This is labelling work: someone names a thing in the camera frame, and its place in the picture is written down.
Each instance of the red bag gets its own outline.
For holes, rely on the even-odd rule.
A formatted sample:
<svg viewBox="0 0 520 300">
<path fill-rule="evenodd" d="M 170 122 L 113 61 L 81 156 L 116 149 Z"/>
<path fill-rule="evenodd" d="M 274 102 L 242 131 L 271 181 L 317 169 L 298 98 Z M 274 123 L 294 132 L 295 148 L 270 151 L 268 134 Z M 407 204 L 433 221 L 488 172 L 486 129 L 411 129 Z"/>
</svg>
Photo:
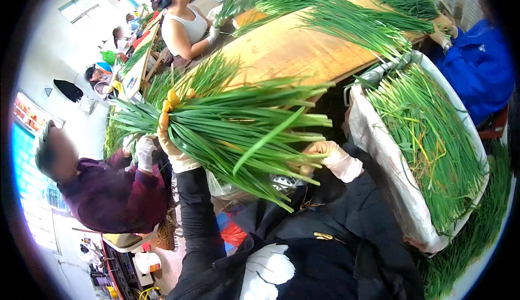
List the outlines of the red bag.
<svg viewBox="0 0 520 300">
<path fill-rule="evenodd" d="M 135 49 L 137 48 L 137 46 L 142 42 L 142 40 L 148 36 L 150 34 L 150 30 L 147 30 L 142 36 L 141 38 L 137 38 L 134 43 L 132 44 L 132 47 Z"/>
</svg>

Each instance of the blue jacket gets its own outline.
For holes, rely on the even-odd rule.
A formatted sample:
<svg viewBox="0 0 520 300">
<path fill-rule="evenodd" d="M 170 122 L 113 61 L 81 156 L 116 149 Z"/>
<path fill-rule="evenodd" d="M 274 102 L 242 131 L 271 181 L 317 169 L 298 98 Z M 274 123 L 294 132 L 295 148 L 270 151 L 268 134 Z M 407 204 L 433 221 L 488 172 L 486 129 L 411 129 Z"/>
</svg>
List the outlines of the blue jacket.
<svg viewBox="0 0 520 300">
<path fill-rule="evenodd" d="M 441 51 L 432 61 L 458 94 L 475 125 L 508 103 L 515 85 L 507 42 L 489 21 L 480 20 L 465 34 L 452 39 L 446 57 Z"/>
</svg>

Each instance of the white bucket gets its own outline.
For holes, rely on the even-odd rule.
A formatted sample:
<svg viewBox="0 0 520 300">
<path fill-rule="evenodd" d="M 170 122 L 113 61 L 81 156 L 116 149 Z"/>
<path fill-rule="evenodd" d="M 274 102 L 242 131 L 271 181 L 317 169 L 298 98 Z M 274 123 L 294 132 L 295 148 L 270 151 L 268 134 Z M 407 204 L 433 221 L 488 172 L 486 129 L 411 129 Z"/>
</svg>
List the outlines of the white bucket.
<svg viewBox="0 0 520 300">
<path fill-rule="evenodd" d="M 136 253 L 135 264 L 143 274 L 148 274 L 161 269 L 161 259 L 156 253 Z"/>
</svg>

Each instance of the hanging black cloth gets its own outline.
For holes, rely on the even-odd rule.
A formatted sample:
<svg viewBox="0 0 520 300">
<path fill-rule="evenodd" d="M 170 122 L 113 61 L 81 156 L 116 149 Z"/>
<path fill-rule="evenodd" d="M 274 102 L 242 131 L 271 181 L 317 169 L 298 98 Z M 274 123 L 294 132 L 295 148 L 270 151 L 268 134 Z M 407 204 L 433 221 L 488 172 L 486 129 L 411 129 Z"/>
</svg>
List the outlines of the hanging black cloth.
<svg viewBox="0 0 520 300">
<path fill-rule="evenodd" d="M 54 84 L 72 102 L 77 102 L 83 97 L 83 91 L 76 87 L 74 83 L 63 80 L 54 80 Z"/>
</svg>

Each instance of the white shirt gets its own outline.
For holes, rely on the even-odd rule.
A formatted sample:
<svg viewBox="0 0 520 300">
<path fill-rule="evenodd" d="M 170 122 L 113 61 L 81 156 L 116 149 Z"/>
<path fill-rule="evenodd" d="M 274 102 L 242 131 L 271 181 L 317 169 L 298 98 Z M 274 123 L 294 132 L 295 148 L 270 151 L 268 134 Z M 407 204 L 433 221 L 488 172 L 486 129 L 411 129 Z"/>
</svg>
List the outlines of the white shirt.
<svg viewBox="0 0 520 300">
<path fill-rule="evenodd" d="M 207 22 L 206 20 L 197 12 L 194 6 L 191 4 L 187 5 L 188 9 L 190 9 L 195 15 L 195 19 L 193 21 L 185 20 L 181 17 L 177 17 L 176 15 L 166 13 L 164 15 L 165 19 L 174 19 L 178 22 L 182 23 L 186 28 L 186 32 L 188 33 L 188 40 L 193 45 L 194 43 L 198 43 L 202 37 L 204 37 L 207 30 Z M 173 56 L 178 56 L 179 52 L 177 52 L 173 48 L 173 32 L 172 27 L 170 25 L 162 26 L 162 36 L 166 46 L 170 50 Z"/>
<path fill-rule="evenodd" d="M 123 54 L 126 55 L 126 52 L 130 49 L 130 46 L 126 45 L 127 43 L 128 43 L 128 41 L 126 41 L 125 39 L 118 39 L 118 47 L 115 50 L 115 52 L 116 53 L 123 53 Z"/>
</svg>

